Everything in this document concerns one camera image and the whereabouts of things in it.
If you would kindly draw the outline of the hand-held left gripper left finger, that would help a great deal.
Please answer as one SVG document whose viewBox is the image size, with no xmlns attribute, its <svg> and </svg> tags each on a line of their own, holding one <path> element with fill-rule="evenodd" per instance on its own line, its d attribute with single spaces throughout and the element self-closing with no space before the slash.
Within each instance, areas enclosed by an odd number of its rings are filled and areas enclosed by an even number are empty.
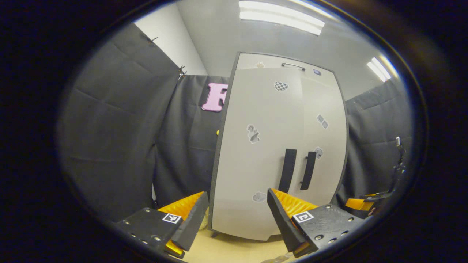
<svg viewBox="0 0 468 263">
<path fill-rule="evenodd" d="M 202 191 L 159 209 L 142 208 L 114 228 L 144 253 L 182 259 L 192 247 L 208 205 L 208 194 Z"/>
</svg>

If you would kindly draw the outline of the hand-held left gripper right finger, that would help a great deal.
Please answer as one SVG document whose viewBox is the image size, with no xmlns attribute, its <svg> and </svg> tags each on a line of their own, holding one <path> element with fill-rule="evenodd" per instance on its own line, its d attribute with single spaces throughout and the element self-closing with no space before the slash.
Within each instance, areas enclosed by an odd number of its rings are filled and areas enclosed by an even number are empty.
<svg viewBox="0 0 468 263">
<path fill-rule="evenodd" d="M 313 205 L 274 188 L 268 188 L 267 204 L 295 258 L 328 249 L 365 223 L 336 205 Z"/>
</svg>

